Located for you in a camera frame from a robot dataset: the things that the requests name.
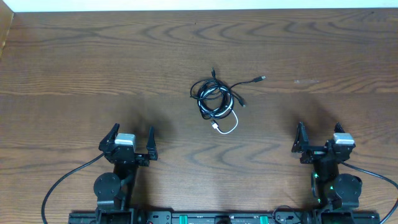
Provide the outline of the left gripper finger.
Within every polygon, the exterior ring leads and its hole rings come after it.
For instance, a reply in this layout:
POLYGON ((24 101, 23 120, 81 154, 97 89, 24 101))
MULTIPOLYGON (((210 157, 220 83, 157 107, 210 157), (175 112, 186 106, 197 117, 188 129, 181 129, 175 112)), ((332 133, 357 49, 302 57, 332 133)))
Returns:
POLYGON ((119 127, 120 124, 115 123, 110 132, 100 141, 99 146, 107 146, 108 144, 114 143, 119 127))
POLYGON ((155 138, 154 138, 154 127, 151 126, 149 130, 149 137, 146 145, 146 149, 149 155, 149 159, 156 161, 157 160, 157 148, 155 144, 155 138))

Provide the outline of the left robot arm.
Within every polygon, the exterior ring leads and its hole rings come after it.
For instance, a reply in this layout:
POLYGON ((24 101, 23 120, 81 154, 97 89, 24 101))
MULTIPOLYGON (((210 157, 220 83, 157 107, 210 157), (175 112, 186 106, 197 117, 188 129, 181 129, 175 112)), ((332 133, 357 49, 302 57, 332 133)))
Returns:
POLYGON ((116 123, 100 141, 98 149, 114 165, 112 172, 101 174, 94 183, 97 196, 97 223, 147 223, 146 212, 130 208, 137 170, 158 159, 154 128, 150 127, 146 153, 136 152, 136 136, 119 133, 116 123))

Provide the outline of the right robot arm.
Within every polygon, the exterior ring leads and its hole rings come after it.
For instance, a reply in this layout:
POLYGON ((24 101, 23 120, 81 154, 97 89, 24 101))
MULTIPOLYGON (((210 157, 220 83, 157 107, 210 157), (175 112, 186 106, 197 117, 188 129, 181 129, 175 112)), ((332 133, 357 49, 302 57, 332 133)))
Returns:
POLYGON ((302 122, 292 146, 293 153, 300 153, 302 164, 313 166, 312 194, 318 206, 303 213, 302 223, 354 223, 353 209, 359 207, 362 180, 351 174, 341 174, 338 165, 349 159, 356 147, 355 141, 336 123, 333 137, 322 146, 312 146, 302 122))

